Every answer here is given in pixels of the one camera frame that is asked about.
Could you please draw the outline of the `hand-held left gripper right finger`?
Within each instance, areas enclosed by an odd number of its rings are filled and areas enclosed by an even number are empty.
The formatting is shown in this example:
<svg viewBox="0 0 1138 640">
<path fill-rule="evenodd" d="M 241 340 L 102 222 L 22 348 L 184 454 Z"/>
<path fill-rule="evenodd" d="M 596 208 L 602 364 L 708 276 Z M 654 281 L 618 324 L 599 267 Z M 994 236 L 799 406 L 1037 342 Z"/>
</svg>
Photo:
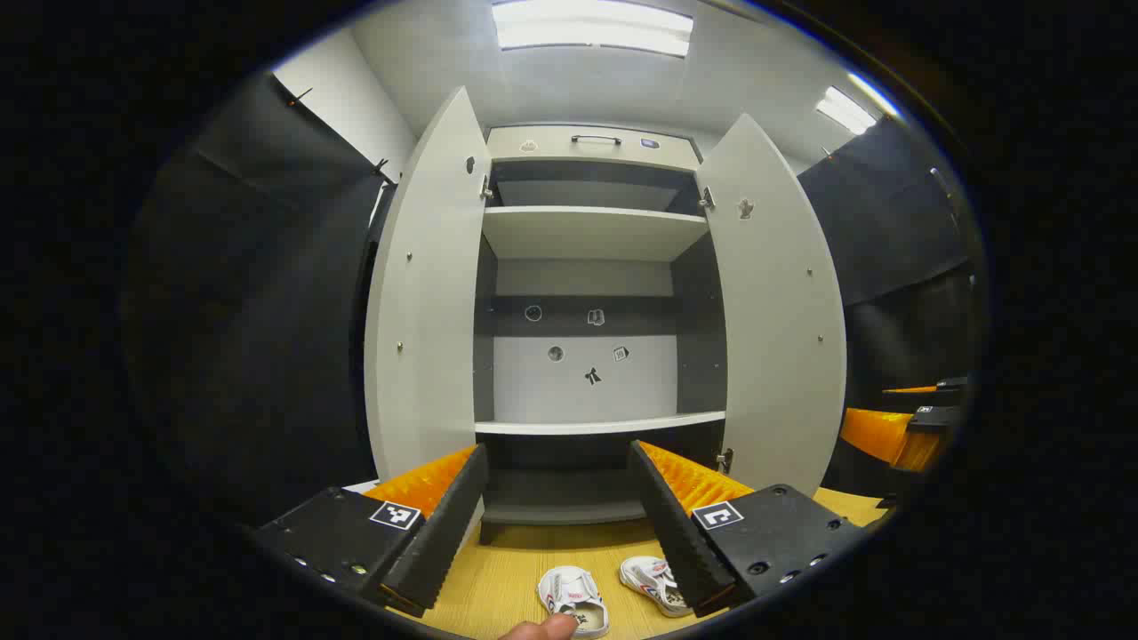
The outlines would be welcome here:
<svg viewBox="0 0 1138 640">
<path fill-rule="evenodd" d="M 698 617 L 760 607 L 853 552 L 869 531 L 786 484 L 751 489 L 648 442 L 627 470 Z"/>
</svg>

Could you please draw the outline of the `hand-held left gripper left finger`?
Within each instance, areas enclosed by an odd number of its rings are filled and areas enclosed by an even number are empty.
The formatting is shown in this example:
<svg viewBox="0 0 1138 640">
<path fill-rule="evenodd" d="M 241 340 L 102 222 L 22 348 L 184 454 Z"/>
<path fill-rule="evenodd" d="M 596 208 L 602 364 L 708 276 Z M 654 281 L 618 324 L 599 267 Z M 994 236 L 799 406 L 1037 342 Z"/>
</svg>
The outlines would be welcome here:
<svg viewBox="0 0 1138 640">
<path fill-rule="evenodd" d="M 322 586 L 422 617 L 463 545 L 488 469 L 476 443 L 366 492 L 324 489 L 253 539 Z"/>
</svg>

